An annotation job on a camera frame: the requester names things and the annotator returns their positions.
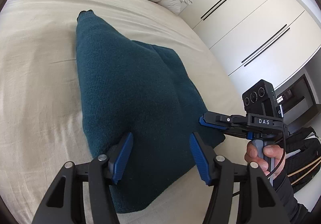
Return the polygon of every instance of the camera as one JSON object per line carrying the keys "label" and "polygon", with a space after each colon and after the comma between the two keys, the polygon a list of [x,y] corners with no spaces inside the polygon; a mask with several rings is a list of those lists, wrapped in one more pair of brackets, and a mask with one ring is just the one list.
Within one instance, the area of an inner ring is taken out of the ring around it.
{"label": "camera", "polygon": [[273,85],[267,81],[257,82],[242,95],[242,99],[247,113],[283,117],[282,107],[277,105]]}

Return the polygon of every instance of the beige bed sheet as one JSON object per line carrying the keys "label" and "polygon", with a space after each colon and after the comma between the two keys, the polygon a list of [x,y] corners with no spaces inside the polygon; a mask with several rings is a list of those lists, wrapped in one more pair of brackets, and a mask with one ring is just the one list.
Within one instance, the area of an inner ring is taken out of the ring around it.
{"label": "beige bed sheet", "polygon": [[[89,9],[130,39],[173,48],[209,110],[244,114],[215,57],[162,6],[146,0],[8,0],[0,13],[0,194],[20,224],[31,223],[66,161],[92,159],[82,130],[75,61],[76,19]],[[228,137],[216,151],[243,163],[245,147],[245,140]],[[119,219],[202,223],[210,196],[194,167],[147,209]],[[87,192],[85,207],[88,214]]]}

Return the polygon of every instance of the camera lens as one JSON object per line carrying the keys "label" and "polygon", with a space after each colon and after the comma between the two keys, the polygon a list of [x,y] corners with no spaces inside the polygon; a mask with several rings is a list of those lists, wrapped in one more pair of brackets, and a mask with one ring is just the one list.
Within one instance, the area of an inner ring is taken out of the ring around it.
{"label": "camera lens", "polygon": [[250,96],[251,102],[255,103],[257,101],[257,93],[254,91]]}
{"label": "camera lens", "polygon": [[264,94],[265,94],[265,91],[264,91],[264,89],[261,87],[261,88],[259,89],[259,96],[260,96],[260,97],[263,97]]}
{"label": "camera lens", "polygon": [[244,104],[245,106],[248,106],[250,104],[250,99],[248,97],[244,99]]}

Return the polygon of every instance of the dark teal knit garment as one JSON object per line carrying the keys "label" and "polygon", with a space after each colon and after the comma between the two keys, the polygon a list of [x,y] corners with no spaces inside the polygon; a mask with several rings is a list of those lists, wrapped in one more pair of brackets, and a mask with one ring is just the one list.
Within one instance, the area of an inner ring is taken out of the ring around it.
{"label": "dark teal knit garment", "polygon": [[212,147],[224,135],[198,123],[207,109],[172,49],[131,41],[93,11],[81,12],[77,21],[83,130],[90,151],[96,157],[123,132],[133,133],[123,179],[111,194],[118,213],[142,210],[195,165],[189,149],[193,131]]}

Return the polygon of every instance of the black jacket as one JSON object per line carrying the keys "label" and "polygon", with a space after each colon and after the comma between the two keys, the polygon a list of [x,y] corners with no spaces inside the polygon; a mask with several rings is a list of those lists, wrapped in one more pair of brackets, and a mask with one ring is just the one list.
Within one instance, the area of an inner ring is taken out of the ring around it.
{"label": "black jacket", "polygon": [[310,213],[293,196],[293,188],[285,170],[282,170],[279,176],[274,179],[273,187],[288,213],[291,224],[304,224],[308,220]]}

